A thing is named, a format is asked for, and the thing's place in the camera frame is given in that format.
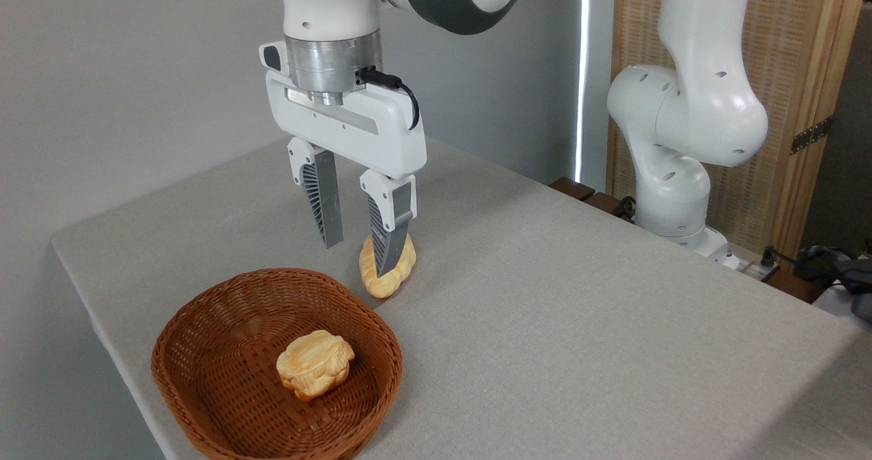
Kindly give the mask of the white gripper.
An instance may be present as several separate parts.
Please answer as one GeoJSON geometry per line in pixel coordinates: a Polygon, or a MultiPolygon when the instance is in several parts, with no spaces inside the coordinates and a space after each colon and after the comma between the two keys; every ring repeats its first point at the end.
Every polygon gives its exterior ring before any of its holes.
{"type": "Polygon", "coordinates": [[[347,93],[343,105],[321,105],[292,83],[283,42],[264,44],[259,54],[275,123],[295,136],[287,144],[294,183],[305,191],[326,248],[345,238],[334,153],[371,168],[359,180],[368,196],[377,276],[383,277],[404,251],[410,221],[417,217],[413,174],[426,165],[423,124],[410,128],[410,97],[368,84],[347,93]]]}

